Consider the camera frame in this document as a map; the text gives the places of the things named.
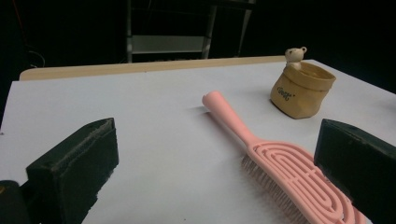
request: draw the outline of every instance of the hairbrush handle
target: hairbrush handle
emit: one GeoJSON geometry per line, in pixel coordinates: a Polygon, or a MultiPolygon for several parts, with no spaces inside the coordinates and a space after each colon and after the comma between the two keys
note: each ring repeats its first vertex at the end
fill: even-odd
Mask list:
{"type": "Polygon", "coordinates": [[[211,91],[204,95],[202,103],[209,109],[218,119],[225,123],[246,146],[262,142],[256,137],[238,117],[233,108],[222,96],[219,91],[211,91]]]}

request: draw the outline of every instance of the bristle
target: bristle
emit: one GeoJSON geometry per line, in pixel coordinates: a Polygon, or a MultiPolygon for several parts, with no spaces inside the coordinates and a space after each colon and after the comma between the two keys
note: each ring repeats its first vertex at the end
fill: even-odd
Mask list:
{"type": "Polygon", "coordinates": [[[276,204],[282,209],[291,223],[309,223],[305,216],[300,212],[298,207],[294,204],[294,202],[282,190],[282,188],[248,155],[242,159],[242,167],[250,176],[253,177],[253,179],[256,180],[260,187],[268,191],[268,193],[275,200],[276,204]]]}

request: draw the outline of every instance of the pink hairbrush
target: pink hairbrush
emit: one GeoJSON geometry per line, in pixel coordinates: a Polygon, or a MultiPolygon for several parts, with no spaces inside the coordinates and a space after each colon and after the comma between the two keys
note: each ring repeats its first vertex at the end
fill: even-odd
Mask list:
{"type": "Polygon", "coordinates": [[[293,223],[365,223],[365,216],[314,165],[306,150],[256,137],[219,91],[205,95],[203,104],[245,143],[243,167],[293,223]]]}

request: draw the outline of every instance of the white table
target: white table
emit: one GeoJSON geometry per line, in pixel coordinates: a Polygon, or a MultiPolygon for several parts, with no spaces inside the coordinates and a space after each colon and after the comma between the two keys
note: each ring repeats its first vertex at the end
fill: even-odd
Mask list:
{"type": "Polygon", "coordinates": [[[282,213],[241,170],[244,145],[210,117],[204,94],[221,91],[253,133],[312,154],[322,119],[396,145],[395,94],[306,62],[337,77],[309,119],[291,119],[270,102],[284,62],[13,82],[0,179],[22,184],[32,161],[83,125],[111,117],[120,164],[84,223],[282,223],[282,213]]]}

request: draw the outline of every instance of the small pot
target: small pot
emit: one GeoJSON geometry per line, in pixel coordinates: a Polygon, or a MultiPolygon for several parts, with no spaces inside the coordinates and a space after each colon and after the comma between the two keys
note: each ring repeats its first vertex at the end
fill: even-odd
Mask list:
{"type": "Polygon", "coordinates": [[[316,115],[329,92],[335,76],[311,63],[301,63],[301,69],[286,66],[271,90],[271,101],[294,119],[316,115]]]}

